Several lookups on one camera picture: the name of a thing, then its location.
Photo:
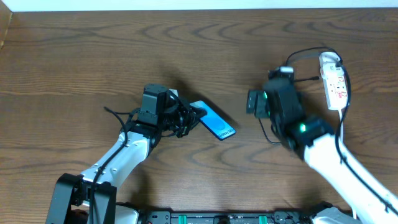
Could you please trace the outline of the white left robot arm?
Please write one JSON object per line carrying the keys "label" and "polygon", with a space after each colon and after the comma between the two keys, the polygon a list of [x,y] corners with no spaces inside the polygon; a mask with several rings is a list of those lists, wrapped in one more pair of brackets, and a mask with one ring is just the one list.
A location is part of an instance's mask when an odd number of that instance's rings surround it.
{"label": "white left robot arm", "polygon": [[160,84],[144,87],[139,108],[121,121],[114,146],[79,175],[65,173],[56,182],[47,223],[73,223],[72,206],[86,205],[85,223],[139,223],[139,212],[116,203],[118,188],[133,169],[144,161],[163,137],[163,132],[186,136],[206,115],[191,106],[176,90]]}

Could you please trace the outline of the blue Galaxy smartphone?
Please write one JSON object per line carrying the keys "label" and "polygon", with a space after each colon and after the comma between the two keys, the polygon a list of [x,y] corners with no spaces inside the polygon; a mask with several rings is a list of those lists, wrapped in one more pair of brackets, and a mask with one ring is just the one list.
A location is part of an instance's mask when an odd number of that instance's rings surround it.
{"label": "blue Galaxy smartphone", "polygon": [[206,111],[206,115],[200,118],[204,125],[218,140],[223,141],[236,134],[236,130],[229,125],[220,115],[212,110],[204,101],[190,103],[196,109]]}

